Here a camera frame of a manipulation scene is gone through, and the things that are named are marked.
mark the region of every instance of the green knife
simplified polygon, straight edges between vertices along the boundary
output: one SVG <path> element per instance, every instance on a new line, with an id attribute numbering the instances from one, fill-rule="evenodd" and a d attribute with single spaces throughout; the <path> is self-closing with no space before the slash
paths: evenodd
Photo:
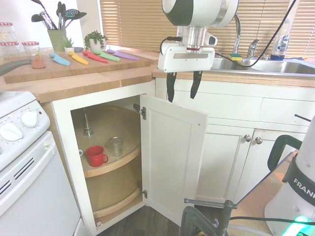
<path id="1" fill-rule="evenodd" d="M 120 62 L 120 58 L 118 58 L 116 56 L 109 55 L 109 54 L 104 53 L 102 51 L 93 51 L 93 52 L 94 52 L 94 54 L 99 55 L 101 58 Z"/>

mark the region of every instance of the potted plant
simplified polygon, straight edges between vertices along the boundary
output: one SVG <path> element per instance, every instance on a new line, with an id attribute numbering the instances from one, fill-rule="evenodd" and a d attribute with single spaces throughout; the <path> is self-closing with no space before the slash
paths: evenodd
<path id="1" fill-rule="evenodd" d="M 93 51 L 104 51 L 106 48 L 106 40 L 108 38 L 101 33 L 96 31 L 93 31 L 92 33 L 88 33 L 84 37 L 84 44 L 85 49 L 88 50 L 91 49 L 91 52 Z"/>
<path id="2" fill-rule="evenodd" d="M 66 37 L 64 41 L 65 41 L 65 47 L 64 47 L 65 53 L 74 52 L 74 47 L 72 46 L 73 45 L 72 38 L 68 39 Z"/>

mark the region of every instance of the clear glass cup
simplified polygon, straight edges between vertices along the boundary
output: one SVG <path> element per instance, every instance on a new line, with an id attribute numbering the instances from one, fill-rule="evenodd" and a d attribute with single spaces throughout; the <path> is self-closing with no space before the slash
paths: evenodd
<path id="1" fill-rule="evenodd" d="M 1 42 L 0 45 L 7 58 L 20 57 L 20 47 L 18 42 Z"/>
<path id="2" fill-rule="evenodd" d="M 10 22 L 0 22 L 0 42 L 15 42 L 16 36 L 13 24 Z"/>
<path id="3" fill-rule="evenodd" d="M 39 42 L 35 41 L 23 42 L 22 45 L 27 56 L 33 57 L 39 54 Z"/>
<path id="4" fill-rule="evenodd" d="M 113 156 L 121 156 L 123 154 L 123 139 L 114 137 L 109 140 L 109 151 Z"/>

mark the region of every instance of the small succulent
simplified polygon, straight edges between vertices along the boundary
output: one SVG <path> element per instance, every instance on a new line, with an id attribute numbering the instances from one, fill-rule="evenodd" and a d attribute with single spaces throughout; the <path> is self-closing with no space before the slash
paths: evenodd
<path id="1" fill-rule="evenodd" d="M 66 48 L 72 48 L 72 45 L 74 43 L 74 42 L 72 42 L 72 38 L 70 38 L 70 39 L 65 38 L 64 41 L 65 41 L 65 47 Z"/>
<path id="2" fill-rule="evenodd" d="M 104 39 L 105 41 L 108 39 L 106 36 L 102 35 L 101 33 L 97 32 L 97 30 L 93 31 L 92 33 L 88 33 L 84 37 L 84 44 L 85 44 L 85 49 L 88 50 L 90 46 L 90 39 L 93 39 L 94 43 L 96 44 L 97 41 L 100 43 L 100 47 L 103 49 L 104 48 Z"/>

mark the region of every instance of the white pot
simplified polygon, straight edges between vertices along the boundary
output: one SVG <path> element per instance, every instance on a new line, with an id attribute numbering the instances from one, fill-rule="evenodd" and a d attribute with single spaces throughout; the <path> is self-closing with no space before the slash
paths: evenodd
<path id="1" fill-rule="evenodd" d="M 72 48 L 66 48 L 66 47 L 64 47 L 64 51 L 65 51 L 65 53 L 74 52 L 74 47 L 72 47 Z"/>
<path id="2" fill-rule="evenodd" d="M 97 41 L 97 43 L 95 44 L 94 40 L 90 38 L 90 46 L 91 46 L 90 50 L 91 50 L 91 52 L 93 52 L 93 51 L 105 51 L 106 41 L 105 41 L 105 39 L 103 39 L 103 41 L 104 41 L 104 48 L 101 48 L 99 41 Z"/>

